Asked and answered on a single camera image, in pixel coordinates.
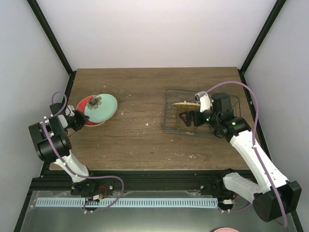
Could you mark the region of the woven bamboo plate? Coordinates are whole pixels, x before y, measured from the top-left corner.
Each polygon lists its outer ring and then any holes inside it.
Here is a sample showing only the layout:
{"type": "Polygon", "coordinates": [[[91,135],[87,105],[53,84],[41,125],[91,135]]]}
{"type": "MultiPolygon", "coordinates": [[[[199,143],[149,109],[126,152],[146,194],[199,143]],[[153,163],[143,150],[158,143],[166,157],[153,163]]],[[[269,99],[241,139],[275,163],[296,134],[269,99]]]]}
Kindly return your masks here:
{"type": "Polygon", "coordinates": [[[200,104],[193,103],[193,102],[177,102],[173,103],[172,106],[176,107],[177,109],[199,109],[200,104]]]}

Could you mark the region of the red rimmed plate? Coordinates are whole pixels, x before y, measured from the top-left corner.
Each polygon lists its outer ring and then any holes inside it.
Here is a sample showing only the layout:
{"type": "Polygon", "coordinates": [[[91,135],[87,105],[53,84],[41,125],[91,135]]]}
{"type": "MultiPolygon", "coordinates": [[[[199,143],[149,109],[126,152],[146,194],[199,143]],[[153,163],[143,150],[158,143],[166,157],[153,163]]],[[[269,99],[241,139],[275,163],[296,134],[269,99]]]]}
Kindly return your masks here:
{"type": "Polygon", "coordinates": [[[94,97],[94,95],[90,95],[87,96],[86,98],[82,99],[76,106],[76,110],[82,112],[85,116],[88,116],[89,119],[87,120],[87,122],[85,123],[86,127],[96,127],[99,125],[102,125],[103,123],[105,123],[105,121],[101,121],[101,122],[94,122],[92,119],[92,115],[90,113],[90,111],[87,109],[88,106],[88,102],[94,97]]]}

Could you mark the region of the grey wire dish rack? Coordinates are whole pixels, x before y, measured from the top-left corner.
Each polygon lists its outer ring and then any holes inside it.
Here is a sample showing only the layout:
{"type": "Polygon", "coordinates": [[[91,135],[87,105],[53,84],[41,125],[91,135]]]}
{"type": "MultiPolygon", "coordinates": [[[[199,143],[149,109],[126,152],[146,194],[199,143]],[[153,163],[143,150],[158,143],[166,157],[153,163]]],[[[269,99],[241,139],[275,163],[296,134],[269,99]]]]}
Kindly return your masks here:
{"type": "Polygon", "coordinates": [[[192,124],[190,127],[187,127],[181,120],[179,113],[190,111],[191,109],[177,109],[176,107],[172,106],[173,103],[184,101],[196,103],[196,93],[198,93],[197,90],[172,88],[166,89],[161,127],[165,133],[224,140],[224,136],[222,136],[209,124],[204,124],[198,127],[192,124]]]}

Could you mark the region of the light blue floral plate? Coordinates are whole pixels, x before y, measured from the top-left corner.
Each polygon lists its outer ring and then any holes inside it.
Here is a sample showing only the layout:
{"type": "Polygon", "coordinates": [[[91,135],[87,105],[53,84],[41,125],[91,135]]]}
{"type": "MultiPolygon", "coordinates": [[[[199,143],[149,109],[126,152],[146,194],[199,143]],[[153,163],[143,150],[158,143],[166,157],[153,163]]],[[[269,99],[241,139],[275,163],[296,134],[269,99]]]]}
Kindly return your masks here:
{"type": "Polygon", "coordinates": [[[87,97],[84,114],[94,123],[109,120],[118,107],[117,99],[111,94],[97,94],[87,97]]]}

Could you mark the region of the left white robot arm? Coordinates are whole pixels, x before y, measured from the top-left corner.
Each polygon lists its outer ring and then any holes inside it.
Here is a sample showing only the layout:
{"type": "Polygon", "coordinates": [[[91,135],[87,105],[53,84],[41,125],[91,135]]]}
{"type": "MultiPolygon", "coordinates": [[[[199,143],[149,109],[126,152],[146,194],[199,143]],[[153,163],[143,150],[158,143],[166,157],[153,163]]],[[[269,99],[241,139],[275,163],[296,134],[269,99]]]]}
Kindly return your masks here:
{"type": "Polygon", "coordinates": [[[77,132],[85,126],[89,117],[73,106],[62,103],[50,105],[51,115],[28,127],[36,154],[47,163],[61,167],[74,184],[82,183],[87,195],[98,191],[98,182],[90,176],[89,169],[81,164],[72,152],[68,129],[77,132]]]}

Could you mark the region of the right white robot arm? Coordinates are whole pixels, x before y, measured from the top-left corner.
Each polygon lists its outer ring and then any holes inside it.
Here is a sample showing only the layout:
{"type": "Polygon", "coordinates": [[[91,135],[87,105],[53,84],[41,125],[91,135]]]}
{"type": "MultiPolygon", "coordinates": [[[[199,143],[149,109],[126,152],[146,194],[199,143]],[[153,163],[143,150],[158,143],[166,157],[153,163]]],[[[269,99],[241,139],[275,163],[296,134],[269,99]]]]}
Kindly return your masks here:
{"type": "Polygon", "coordinates": [[[230,96],[205,92],[195,95],[196,102],[179,102],[183,108],[179,117],[186,126],[208,125],[213,134],[222,137],[241,155],[256,181],[252,182],[234,171],[215,181],[214,188],[221,195],[229,191],[240,195],[253,205],[256,214],[269,222],[296,210],[301,186],[289,181],[266,155],[254,138],[255,133],[247,121],[236,116],[230,96]]]}

